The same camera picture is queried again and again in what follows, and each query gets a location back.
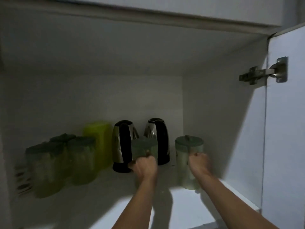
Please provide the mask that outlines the white wall cabinet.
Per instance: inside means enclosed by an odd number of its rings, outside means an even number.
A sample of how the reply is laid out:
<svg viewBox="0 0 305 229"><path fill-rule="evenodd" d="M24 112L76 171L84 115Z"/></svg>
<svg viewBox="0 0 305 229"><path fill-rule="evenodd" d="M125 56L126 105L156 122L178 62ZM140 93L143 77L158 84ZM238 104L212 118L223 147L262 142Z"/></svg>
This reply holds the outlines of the white wall cabinet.
<svg viewBox="0 0 305 229"><path fill-rule="evenodd" d="M133 174L110 165L85 185L34 197L25 149L86 125L165 121L170 162L159 167L152 229L217 228L200 191L177 182L174 141L193 135L216 175L261 211L265 69L284 0L0 0L0 229L108 229Z"/></svg>

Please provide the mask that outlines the steel and black electric kettle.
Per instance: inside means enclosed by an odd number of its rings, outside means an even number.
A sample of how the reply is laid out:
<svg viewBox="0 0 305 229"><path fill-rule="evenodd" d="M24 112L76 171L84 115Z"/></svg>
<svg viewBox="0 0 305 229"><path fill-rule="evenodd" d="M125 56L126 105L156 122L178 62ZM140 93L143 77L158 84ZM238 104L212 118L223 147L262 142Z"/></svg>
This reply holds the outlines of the steel and black electric kettle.
<svg viewBox="0 0 305 229"><path fill-rule="evenodd" d="M165 121L161 118L148 120L144 137L154 138L158 141L158 165L165 165L170 161L169 135Z"/></svg>
<svg viewBox="0 0 305 229"><path fill-rule="evenodd" d="M139 138L139 134L129 120L117 122L112 131L112 169L117 173L130 173L128 164L132 161L133 140Z"/></svg>

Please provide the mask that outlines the striped stack of dishes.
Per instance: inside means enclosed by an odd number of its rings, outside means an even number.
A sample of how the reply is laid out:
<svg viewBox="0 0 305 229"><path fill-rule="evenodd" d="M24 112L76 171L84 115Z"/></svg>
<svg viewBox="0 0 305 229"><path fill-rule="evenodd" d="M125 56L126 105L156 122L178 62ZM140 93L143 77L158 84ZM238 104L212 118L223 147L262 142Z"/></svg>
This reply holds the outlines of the striped stack of dishes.
<svg viewBox="0 0 305 229"><path fill-rule="evenodd" d="M22 196L33 191L32 176L27 165L15 165L14 178L17 196Z"/></svg>

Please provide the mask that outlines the metal cabinet hinge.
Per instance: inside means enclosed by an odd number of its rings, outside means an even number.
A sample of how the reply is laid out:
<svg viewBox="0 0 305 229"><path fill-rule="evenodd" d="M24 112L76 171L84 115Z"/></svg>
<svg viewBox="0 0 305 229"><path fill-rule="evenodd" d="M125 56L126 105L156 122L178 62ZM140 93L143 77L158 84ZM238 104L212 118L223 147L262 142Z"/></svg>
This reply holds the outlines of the metal cabinet hinge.
<svg viewBox="0 0 305 229"><path fill-rule="evenodd" d="M258 80L272 77L277 83L285 83L288 81L288 57L281 57L269 69L258 69L254 66L249 72L239 76L239 81L248 82L250 85L257 84Z"/></svg>

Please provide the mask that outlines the person's right hand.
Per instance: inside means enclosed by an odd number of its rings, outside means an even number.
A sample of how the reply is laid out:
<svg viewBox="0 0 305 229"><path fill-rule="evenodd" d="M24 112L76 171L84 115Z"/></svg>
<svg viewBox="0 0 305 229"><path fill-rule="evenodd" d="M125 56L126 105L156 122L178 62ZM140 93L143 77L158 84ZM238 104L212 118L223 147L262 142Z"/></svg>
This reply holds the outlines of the person's right hand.
<svg viewBox="0 0 305 229"><path fill-rule="evenodd" d="M189 154L189 168L196 179L211 176L209 158L204 153L191 152Z"/></svg>

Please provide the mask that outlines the person's left hand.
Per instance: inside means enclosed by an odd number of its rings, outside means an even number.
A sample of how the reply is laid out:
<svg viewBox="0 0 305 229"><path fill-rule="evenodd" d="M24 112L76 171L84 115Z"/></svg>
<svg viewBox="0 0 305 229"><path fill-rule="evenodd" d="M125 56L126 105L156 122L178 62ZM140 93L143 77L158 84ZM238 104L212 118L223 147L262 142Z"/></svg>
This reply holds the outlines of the person's left hand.
<svg viewBox="0 0 305 229"><path fill-rule="evenodd" d="M128 168L135 173L139 183L143 181L155 183L157 180L158 165L152 155L137 158L128 164Z"/></svg>

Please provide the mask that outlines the green translucent pitcher with lid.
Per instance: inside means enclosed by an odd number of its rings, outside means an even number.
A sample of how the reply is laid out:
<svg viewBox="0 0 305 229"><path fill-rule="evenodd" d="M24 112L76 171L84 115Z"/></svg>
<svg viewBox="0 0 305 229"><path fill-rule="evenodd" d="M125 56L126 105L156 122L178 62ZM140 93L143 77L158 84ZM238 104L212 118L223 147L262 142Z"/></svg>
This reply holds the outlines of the green translucent pitcher with lid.
<svg viewBox="0 0 305 229"><path fill-rule="evenodd" d="M26 148L25 158L36 198L52 196L63 188L63 152L61 142L43 142Z"/></svg>
<svg viewBox="0 0 305 229"><path fill-rule="evenodd" d="M199 189L200 186L189 167L189 154L203 153L203 139L190 135L178 137L175 140L175 150L178 184L188 190Z"/></svg>
<svg viewBox="0 0 305 229"><path fill-rule="evenodd" d="M64 149L67 149L67 144L69 141L73 140L76 138L76 135L74 134L61 134L59 136L50 138L50 142L60 142L64 144Z"/></svg>
<svg viewBox="0 0 305 229"><path fill-rule="evenodd" d="M67 143L72 160L71 181L75 186L89 184L97 177L95 142L94 137L77 136Z"/></svg>
<svg viewBox="0 0 305 229"><path fill-rule="evenodd" d="M141 156L152 155L155 157L156 162L158 161L158 142L152 138L139 138L132 141L132 161ZM137 176L135 186L138 189L142 183L138 182Z"/></svg>

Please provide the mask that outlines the white cabinet door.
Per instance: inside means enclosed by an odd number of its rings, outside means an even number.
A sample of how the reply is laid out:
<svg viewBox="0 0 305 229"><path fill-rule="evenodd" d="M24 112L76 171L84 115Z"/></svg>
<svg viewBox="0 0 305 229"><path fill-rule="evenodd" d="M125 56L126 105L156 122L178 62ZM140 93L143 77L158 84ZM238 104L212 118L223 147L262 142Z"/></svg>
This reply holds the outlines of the white cabinet door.
<svg viewBox="0 0 305 229"><path fill-rule="evenodd" d="M305 23L269 42L268 65L287 57L287 79L268 77L262 215L305 229Z"/></svg>

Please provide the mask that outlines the person's right forearm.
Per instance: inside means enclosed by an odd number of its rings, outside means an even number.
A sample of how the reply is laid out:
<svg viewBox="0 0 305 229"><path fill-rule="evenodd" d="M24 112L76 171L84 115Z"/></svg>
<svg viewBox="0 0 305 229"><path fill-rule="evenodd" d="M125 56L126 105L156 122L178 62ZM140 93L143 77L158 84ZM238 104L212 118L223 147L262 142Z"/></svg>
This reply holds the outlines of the person's right forearm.
<svg viewBox="0 0 305 229"><path fill-rule="evenodd" d="M279 229L230 191L218 178L210 173L195 172L193 175L228 229Z"/></svg>

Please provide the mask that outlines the lime green plastic container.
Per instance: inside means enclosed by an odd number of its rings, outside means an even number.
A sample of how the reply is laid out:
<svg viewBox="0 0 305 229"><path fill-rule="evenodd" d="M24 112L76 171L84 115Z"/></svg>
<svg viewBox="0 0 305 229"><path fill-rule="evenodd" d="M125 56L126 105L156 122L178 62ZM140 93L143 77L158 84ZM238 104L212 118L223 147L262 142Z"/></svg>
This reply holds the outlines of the lime green plastic container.
<svg viewBox="0 0 305 229"><path fill-rule="evenodd" d="M112 165L112 126L109 122L98 121L86 124L83 136L95 138L95 164L97 172Z"/></svg>

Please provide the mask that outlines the person's left forearm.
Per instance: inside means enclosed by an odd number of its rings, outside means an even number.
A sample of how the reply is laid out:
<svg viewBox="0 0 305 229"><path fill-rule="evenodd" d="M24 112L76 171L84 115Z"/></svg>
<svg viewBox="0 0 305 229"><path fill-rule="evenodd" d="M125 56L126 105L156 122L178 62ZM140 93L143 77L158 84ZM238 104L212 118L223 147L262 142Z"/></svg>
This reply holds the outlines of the person's left forearm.
<svg viewBox="0 0 305 229"><path fill-rule="evenodd" d="M156 176L143 177L112 229L149 229L155 189Z"/></svg>

